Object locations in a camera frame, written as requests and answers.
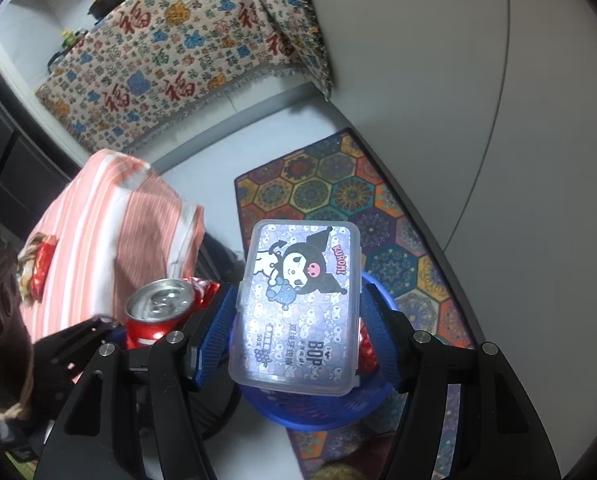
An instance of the can lid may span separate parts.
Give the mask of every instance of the can lid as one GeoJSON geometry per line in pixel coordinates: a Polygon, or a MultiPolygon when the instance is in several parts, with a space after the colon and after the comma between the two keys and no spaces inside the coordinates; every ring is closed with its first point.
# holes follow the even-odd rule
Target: can lid
{"type": "Polygon", "coordinates": [[[125,311],[136,321],[163,322],[187,311],[194,297],[194,286],[190,282],[167,278],[138,289],[128,300],[125,311]]]}

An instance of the patterned rug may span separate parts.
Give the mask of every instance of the patterned rug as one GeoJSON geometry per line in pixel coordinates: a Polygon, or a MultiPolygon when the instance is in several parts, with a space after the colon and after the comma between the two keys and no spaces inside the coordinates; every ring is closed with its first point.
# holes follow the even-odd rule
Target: patterned rug
{"type": "MultiPolygon", "coordinates": [[[[472,346],[469,330],[443,274],[389,184],[343,130],[236,179],[243,246],[263,218],[348,220],[360,230],[363,268],[376,276],[416,330],[443,343],[472,346]]],[[[288,430],[306,479],[375,436],[395,431],[405,395],[392,395],[370,416],[333,431],[288,430]]],[[[434,478],[449,470],[456,442],[460,389],[448,388],[447,411],[434,478]]]]}

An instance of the soda can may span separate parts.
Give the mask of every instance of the soda can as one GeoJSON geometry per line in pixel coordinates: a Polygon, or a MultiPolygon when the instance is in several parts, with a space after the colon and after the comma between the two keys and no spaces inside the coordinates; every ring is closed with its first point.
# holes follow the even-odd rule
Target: soda can
{"type": "Polygon", "coordinates": [[[138,289],[125,306],[128,349],[153,345],[182,328],[202,300],[203,291],[189,280],[166,278],[138,289]]]}

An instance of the gray wall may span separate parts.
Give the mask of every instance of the gray wall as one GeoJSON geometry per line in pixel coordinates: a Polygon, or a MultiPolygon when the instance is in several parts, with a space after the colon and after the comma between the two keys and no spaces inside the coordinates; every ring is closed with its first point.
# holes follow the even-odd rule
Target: gray wall
{"type": "Polygon", "coordinates": [[[313,0],[331,101],[371,143],[444,247],[501,89],[507,0],[313,0]]]}
{"type": "Polygon", "coordinates": [[[597,434],[597,17],[585,0],[314,3],[332,102],[447,245],[565,474],[597,434]]]}

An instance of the patterned blanket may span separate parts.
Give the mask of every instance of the patterned blanket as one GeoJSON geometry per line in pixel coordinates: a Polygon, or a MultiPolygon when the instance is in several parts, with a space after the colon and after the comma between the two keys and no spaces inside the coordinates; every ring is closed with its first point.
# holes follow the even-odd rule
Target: patterned blanket
{"type": "Polygon", "coordinates": [[[86,149],[130,152],[256,76],[306,73],[329,96],[310,0],[127,0],[37,89],[86,149]]]}

